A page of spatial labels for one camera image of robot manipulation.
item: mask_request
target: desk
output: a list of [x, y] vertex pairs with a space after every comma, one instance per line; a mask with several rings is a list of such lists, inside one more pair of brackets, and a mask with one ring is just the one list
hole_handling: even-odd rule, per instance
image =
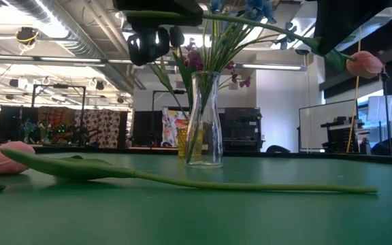
[[0, 244], [392, 244], [392, 165], [225, 157], [186, 168], [175, 155], [55, 153], [217, 182], [374, 185], [377, 195], [189, 189], [147, 180], [0, 176]]

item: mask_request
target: green tabletop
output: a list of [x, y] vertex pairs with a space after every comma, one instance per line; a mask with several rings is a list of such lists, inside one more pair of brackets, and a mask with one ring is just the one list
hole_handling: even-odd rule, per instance
[[392, 244], [392, 165], [225, 157], [222, 169], [189, 169], [177, 156], [79, 155], [177, 178], [374, 185], [379, 193], [211, 191], [112, 178], [68, 182], [28, 170], [0, 176], [7, 185], [0, 193], [0, 244]]

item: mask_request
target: ductwork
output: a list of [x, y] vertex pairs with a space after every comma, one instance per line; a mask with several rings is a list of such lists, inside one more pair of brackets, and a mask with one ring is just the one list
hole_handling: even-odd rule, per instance
[[[42, 26], [40, 31], [49, 37], [67, 38], [59, 42], [62, 47], [80, 58], [106, 58], [80, 25], [55, 0], [2, 0], [28, 16], [36, 18]], [[112, 65], [95, 67], [120, 91], [133, 93], [134, 85]]]

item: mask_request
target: green table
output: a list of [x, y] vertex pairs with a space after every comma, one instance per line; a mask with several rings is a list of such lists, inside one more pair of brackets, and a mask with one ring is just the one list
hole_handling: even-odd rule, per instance
[[[74, 153], [47, 154], [70, 157]], [[374, 185], [378, 195], [210, 191], [133, 179], [0, 176], [0, 244], [392, 244], [392, 165], [225, 157], [79, 154], [145, 172], [218, 182]]]

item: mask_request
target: clear glass vase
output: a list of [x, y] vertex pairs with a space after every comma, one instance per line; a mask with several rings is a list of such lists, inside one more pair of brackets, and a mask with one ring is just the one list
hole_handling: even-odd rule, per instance
[[219, 73], [213, 71], [192, 74], [193, 109], [185, 152], [186, 165], [189, 167], [222, 167], [222, 130], [217, 110], [220, 77]]

